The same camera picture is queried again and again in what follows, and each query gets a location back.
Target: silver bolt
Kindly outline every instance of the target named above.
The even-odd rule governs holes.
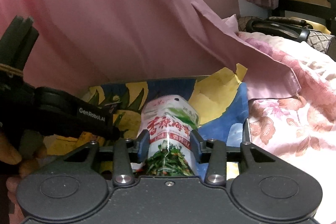
[[[115,177],[115,181],[118,183],[129,183],[132,178],[129,175],[118,175]]]
[[[224,177],[221,175],[209,175],[207,179],[211,183],[220,183],[224,181]]]
[[[167,186],[173,186],[175,184],[175,182],[173,181],[166,181],[165,183]]]

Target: black robotic device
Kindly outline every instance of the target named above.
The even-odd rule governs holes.
[[[78,137],[90,131],[118,139],[107,110],[23,82],[20,74],[37,36],[31,19],[16,17],[0,40],[0,121],[8,138],[16,145],[22,129],[29,128],[44,135]],[[24,178],[17,191],[26,216],[22,224],[317,223],[319,183],[250,143],[248,120],[240,148],[205,141],[197,131],[190,134],[190,146],[199,163],[209,163],[204,181],[197,176],[135,178],[130,163],[147,157],[148,131],[114,146],[87,143]],[[98,170],[109,160],[113,172],[106,178]],[[228,161],[239,163],[233,180],[226,180]]]

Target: snack packet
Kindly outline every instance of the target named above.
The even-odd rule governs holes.
[[[148,176],[197,175],[190,150],[190,132],[199,126],[197,112],[184,98],[163,96],[147,103],[142,110],[138,135],[150,133],[148,158],[142,166]]]

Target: seaweed picture on package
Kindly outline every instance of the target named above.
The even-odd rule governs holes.
[[[150,176],[193,176],[194,173],[181,152],[181,146],[164,140],[158,151],[146,161],[146,175]]]

